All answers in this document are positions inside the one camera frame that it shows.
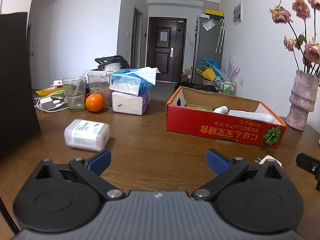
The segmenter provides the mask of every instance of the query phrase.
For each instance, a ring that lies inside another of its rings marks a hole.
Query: orange
[[[104,108],[104,98],[99,94],[89,95],[85,101],[85,107],[90,112],[99,112]]]

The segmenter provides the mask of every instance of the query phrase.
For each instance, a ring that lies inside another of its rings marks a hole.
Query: brown table surface
[[[209,148],[215,148],[229,158],[241,156],[250,163],[266,155],[275,157],[283,164],[305,203],[297,231],[309,240],[320,239],[320,192],[315,190],[314,176],[295,163],[300,152],[320,158],[320,135],[310,126],[303,133],[288,127],[279,148],[271,149],[166,131],[166,102],[162,100],[151,100],[144,116],[113,113],[111,109],[105,109],[100,114],[68,110],[48,114],[38,111],[38,118],[41,132],[0,159],[0,194],[12,216],[15,196],[41,159],[68,163],[73,158],[92,155],[92,152],[66,146],[63,138],[64,129],[74,119],[86,119],[110,125],[110,139],[106,147],[112,152],[112,162],[102,177],[126,193],[136,189],[186,190],[190,194],[215,177],[205,161]],[[2,218],[0,236],[1,239],[12,237]]]

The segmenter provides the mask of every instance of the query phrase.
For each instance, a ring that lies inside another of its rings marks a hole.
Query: red cardboard box
[[[268,123],[198,110],[198,107],[216,109],[220,106],[270,114],[275,120]],[[179,87],[167,103],[167,131],[277,148],[285,129],[285,122],[263,102],[256,100]]]

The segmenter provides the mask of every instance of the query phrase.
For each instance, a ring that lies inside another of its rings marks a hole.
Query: dark brown door
[[[186,19],[150,17],[147,66],[156,67],[161,72],[156,80],[180,81],[185,26]]]

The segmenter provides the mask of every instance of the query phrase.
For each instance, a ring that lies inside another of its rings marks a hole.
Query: pink vase
[[[309,112],[315,109],[319,78],[302,70],[296,71],[289,101],[291,107],[285,122],[292,128],[303,131]]]

